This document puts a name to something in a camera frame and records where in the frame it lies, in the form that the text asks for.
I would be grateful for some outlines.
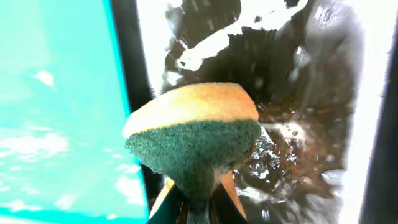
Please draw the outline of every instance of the green and yellow sponge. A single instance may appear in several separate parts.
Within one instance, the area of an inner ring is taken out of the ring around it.
[[[257,120],[254,102],[239,85],[189,85],[134,112],[124,129],[126,148],[188,197],[187,223],[208,223],[211,193],[249,158],[261,134]]]

